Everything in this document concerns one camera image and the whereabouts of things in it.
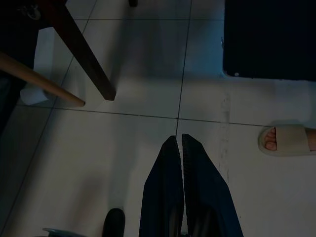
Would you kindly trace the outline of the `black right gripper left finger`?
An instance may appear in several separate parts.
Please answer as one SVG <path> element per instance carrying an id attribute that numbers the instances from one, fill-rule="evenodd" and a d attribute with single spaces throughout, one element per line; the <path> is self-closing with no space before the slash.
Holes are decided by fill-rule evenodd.
<path id="1" fill-rule="evenodd" d="M 146 179 L 140 237 L 179 237 L 184 212 L 181 158 L 175 136 L 162 145 Z"/>

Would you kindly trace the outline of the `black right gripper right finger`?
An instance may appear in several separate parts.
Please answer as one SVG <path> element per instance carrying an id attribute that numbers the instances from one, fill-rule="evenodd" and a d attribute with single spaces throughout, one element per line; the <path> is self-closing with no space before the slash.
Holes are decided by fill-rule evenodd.
<path id="1" fill-rule="evenodd" d="M 242 229 L 227 183 L 202 143 L 182 135 L 188 233 L 192 237 L 241 237 Z"/>

